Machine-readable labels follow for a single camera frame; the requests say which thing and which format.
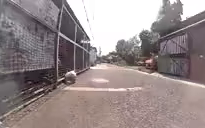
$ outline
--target street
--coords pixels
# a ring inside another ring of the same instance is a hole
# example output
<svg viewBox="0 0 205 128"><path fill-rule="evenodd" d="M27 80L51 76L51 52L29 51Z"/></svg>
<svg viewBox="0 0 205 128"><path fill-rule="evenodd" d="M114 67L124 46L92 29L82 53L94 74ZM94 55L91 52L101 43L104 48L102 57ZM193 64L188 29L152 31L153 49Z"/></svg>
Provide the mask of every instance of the street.
<svg viewBox="0 0 205 128"><path fill-rule="evenodd" d="M205 128L205 87L101 64L13 128Z"/></svg>

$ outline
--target building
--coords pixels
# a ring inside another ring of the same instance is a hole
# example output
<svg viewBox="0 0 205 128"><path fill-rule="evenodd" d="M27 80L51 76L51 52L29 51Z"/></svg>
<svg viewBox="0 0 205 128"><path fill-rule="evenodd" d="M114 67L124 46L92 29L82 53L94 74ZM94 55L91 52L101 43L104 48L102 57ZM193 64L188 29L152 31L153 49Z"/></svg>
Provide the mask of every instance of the building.
<svg viewBox="0 0 205 128"><path fill-rule="evenodd" d="M205 84L205 11L159 40L158 71Z"/></svg>

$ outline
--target corrugated metal wall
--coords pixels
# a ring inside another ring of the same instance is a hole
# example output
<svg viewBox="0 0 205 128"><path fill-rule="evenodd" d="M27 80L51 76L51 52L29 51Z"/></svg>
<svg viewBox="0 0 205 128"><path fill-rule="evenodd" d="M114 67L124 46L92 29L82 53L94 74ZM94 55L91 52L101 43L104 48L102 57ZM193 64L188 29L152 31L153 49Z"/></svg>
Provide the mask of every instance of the corrugated metal wall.
<svg viewBox="0 0 205 128"><path fill-rule="evenodd" d="M187 34L179 33L179 35L164 39L160 43L158 71L171 75L188 77L189 60L187 54Z"/></svg>
<svg viewBox="0 0 205 128"><path fill-rule="evenodd" d="M190 79L205 83L205 24L188 30L190 35Z"/></svg>

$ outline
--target tree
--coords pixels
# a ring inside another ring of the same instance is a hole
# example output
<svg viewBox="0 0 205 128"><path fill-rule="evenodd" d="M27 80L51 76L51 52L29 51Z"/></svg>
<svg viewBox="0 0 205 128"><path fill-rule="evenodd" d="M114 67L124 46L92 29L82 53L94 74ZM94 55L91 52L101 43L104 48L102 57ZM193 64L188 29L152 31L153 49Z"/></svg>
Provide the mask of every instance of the tree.
<svg viewBox="0 0 205 128"><path fill-rule="evenodd" d="M163 0L157 20L151 25L151 30L161 36L173 31L180 24L182 14L183 4L180 0L173 4L169 0Z"/></svg>
<svg viewBox="0 0 205 128"><path fill-rule="evenodd" d="M142 41L142 55L149 57L151 52L152 33L149 30L142 30L139 34L139 38Z"/></svg>
<svg viewBox="0 0 205 128"><path fill-rule="evenodd" d="M124 39L119 40L116 45L117 54L128 64L133 65L141 54L140 43L137 35L127 41Z"/></svg>

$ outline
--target wall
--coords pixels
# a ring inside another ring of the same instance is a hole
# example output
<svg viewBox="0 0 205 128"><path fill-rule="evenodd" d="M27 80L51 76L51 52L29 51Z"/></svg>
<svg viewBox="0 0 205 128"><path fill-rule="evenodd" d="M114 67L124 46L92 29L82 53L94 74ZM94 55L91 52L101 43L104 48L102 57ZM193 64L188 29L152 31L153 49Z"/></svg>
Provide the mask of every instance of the wall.
<svg viewBox="0 0 205 128"><path fill-rule="evenodd" d="M190 79L205 84L205 23L188 30Z"/></svg>

